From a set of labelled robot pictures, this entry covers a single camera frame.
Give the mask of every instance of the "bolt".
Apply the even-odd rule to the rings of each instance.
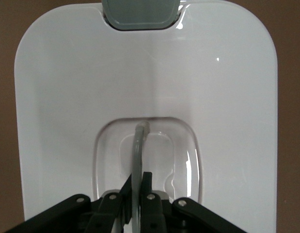
[[[180,200],[178,201],[178,205],[184,207],[187,205],[187,202],[185,200]]]
[[[151,193],[146,198],[148,198],[149,200],[153,200],[155,198],[155,195]]]
[[[80,203],[80,202],[83,202],[84,201],[84,198],[78,198],[77,199],[77,203]]]
[[[109,199],[110,199],[110,200],[116,199],[116,195],[114,195],[114,194],[110,195],[110,196],[109,196]]]

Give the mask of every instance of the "screw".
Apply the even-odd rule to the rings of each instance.
[[[109,196],[109,199],[110,199],[110,200],[116,199],[116,195],[114,195],[114,194],[110,195],[110,196]]]
[[[184,207],[187,205],[187,202],[185,200],[180,200],[178,201],[178,205]]]
[[[77,203],[80,203],[80,202],[83,202],[84,201],[84,198],[78,198],[77,199]]]
[[[148,198],[149,200],[153,200],[155,198],[155,195],[151,193],[146,198]]]

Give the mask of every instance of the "gray latch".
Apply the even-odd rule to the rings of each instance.
[[[102,0],[107,21],[122,31],[168,28],[179,5],[180,0]]]

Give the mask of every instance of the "white container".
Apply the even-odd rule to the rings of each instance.
[[[165,30],[117,31],[100,3],[54,9],[27,30],[15,62],[26,219],[73,194],[121,188],[135,123],[147,119],[155,189],[247,232],[276,232],[272,39],[230,2],[180,7]]]

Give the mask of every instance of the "brown background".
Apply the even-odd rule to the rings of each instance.
[[[14,57],[43,13],[93,0],[0,0],[0,233],[23,221]],[[253,12],[276,46],[279,72],[277,232],[300,233],[300,0],[232,0]]]

